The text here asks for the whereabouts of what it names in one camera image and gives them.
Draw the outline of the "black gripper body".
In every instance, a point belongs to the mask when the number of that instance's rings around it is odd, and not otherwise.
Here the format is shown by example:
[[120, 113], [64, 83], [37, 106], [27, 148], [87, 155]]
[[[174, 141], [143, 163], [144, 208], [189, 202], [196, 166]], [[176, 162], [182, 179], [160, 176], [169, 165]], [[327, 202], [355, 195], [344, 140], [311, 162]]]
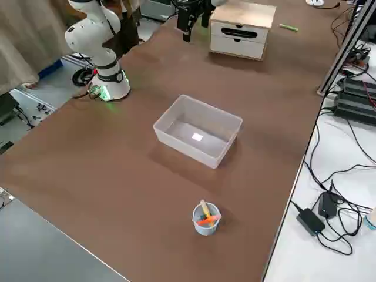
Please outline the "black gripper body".
[[179, 9], [180, 8], [194, 9], [197, 6], [203, 9], [212, 9], [212, 2], [207, 1], [207, 0], [192, 0], [192, 1], [172, 0], [172, 4]]

